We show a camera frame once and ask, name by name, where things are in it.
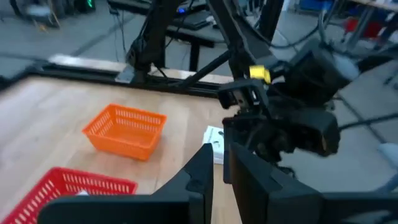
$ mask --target background table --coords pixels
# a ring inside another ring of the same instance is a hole
[[[348,49],[353,49],[356,45],[356,43],[358,42],[358,40],[362,37],[364,31],[366,30],[369,21],[372,18],[372,15],[374,13],[374,11],[376,9],[384,9],[387,11],[391,11],[391,12],[398,12],[398,3],[379,3],[379,2],[375,2],[372,0],[350,0],[356,3],[360,3],[360,4],[364,4],[366,7],[364,9],[364,11],[361,14],[361,17],[359,18],[358,21],[358,25],[356,26],[355,31],[353,32],[353,34],[351,35],[351,37],[348,39],[347,41],[347,48]],[[387,29],[384,31],[386,32],[384,35],[382,35],[383,39],[387,39],[391,36],[391,34],[393,32],[391,32],[391,29],[393,29],[392,24],[389,24],[387,26]]]
[[[62,55],[51,61],[117,71],[125,66]],[[170,77],[192,74],[165,72]],[[208,75],[204,80],[231,78]],[[96,151],[81,133],[109,103],[167,115],[160,144],[147,162]],[[52,78],[20,81],[0,94],[0,220],[53,166],[133,180],[139,183],[138,194],[151,194],[197,152],[208,125],[221,127],[233,113],[209,98]],[[241,223],[232,187],[222,181],[222,166],[215,165],[214,175],[212,223]]]

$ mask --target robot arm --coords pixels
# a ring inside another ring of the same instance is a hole
[[[164,37],[178,6],[184,0],[152,0],[149,14],[138,37],[131,44],[126,62],[136,71],[147,74],[150,65],[159,59],[164,50]]]
[[[207,4],[232,52],[229,67],[235,80],[248,77],[250,65],[270,69],[278,64],[266,40],[244,18],[237,0],[207,0]]]
[[[167,26],[183,1],[152,1],[145,24],[126,55],[126,62],[135,71],[142,72],[141,77],[149,72],[151,63],[159,59]],[[229,66],[235,80],[247,76],[250,65],[270,69],[278,64],[266,40],[245,20],[236,1],[208,0],[207,3],[231,52]]]

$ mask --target black metal bar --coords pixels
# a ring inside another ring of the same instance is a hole
[[[191,53],[189,57],[189,70],[195,72],[198,70],[200,54],[200,44],[196,41],[191,42]]]
[[[115,81],[119,72],[97,70],[90,68],[71,67],[56,65],[52,63],[38,64],[34,68],[27,71],[29,75],[39,75],[42,77],[61,78],[67,80],[79,80],[90,83],[102,83],[107,85],[117,85],[129,88],[138,88],[141,90],[161,91],[167,93],[184,94],[191,96],[201,96],[207,98],[217,98],[217,90],[220,84],[196,82],[189,87],[181,88],[177,83],[184,80],[179,78],[164,78],[149,75],[148,81],[145,83],[132,82],[121,83]]]
[[[204,66],[200,71],[196,72],[196,74],[186,78],[181,84],[178,86],[179,88],[189,88],[205,77],[207,74],[212,72],[214,69],[218,68],[220,65],[224,64],[228,61],[230,57],[230,51],[222,53],[216,59],[211,61],[208,65]]]
[[[262,6],[258,31],[269,41],[272,41],[274,38],[276,25],[278,24],[283,5],[284,2],[281,0],[268,0]]]

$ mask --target gray floor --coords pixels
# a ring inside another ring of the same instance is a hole
[[[0,10],[10,11],[8,1],[0,3]],[[90,15],[80,15],[61,21],[60,30],[38,31],[32,24],[18,19],[5,18],[0,22],[0,55],[17,54],[24,57],[47,58],[52,54],[73,54],[82,57],[117,61],[123,60],[124,52],[120,31],[112,32],[115,21],[108,13],[105,0],[97,0],[97,11]],[[136,37],[144,18],[125,13],[124,26],[126,47]],[[293,42],[307,33],[316,24],[310,16],[283,13],[274,36],[275,44]],[[211,35],[221,36],[209,29]],[[339,27],[330,27],[328,34],[340,37]],[[201,48],[199,68],[202,68],[226,50],[225,44],[217,44],[213,49]],[[281,59],[294,55],[293,49],[275,50]],[[32,63],[31,60],[0,57],[0,74],[10,76]],[[166,65],[169,68],[187,69],[189,45],[174,41],[167,48]],[[398,63],[391,62],[361,76],[340,94],[363,118],[371,118],[398,111],[398,93],[390,86],[383,87],[383,80],[398,70]],[[229,75],[227,64],[213,73]],[[342,102],[336,102],[336,115],[340,124],[357,121]],[[398,120],[373,125],[382,140],[398,143]],[[366,127],[349,129],[342,133],[340,151],[337,155],[321,159],[306,152],[296,151],[284,155],[284,165],[296,169],[299,179],[315,189],[330,191],[367,191],[375,189],[395,174],[391,167],[376,151],[379,140]]]

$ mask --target table surface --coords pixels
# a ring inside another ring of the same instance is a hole
[[[353,2],[357,2],[360,4],[365,4],[368,6],[374,6],[380,9],[385,9],[388,11],[393,11],[393,12],[398,12],[398,3],[394,2],[389,2],[389,3],[380,3],[380,2],[374,2],[372,0],[350,0]]]
[[[58,55],[64,65],[120,71],[125,64]],[[165,70],[170,77],[186,71]],[[203,80],[225,83],[230,77]],[[97,151],[81,133],[109,103],[167,115],[158,148],[146,162]],[[94,83],[29,77],[0,94],[0,220],[53,166],[85,170],[138,182],[138,194],[164,185],[201,147],[208,125],[219,126],[234,111],[216,99],[175,95]],[[215,165],[212,223],[241,223],[233,190]]]

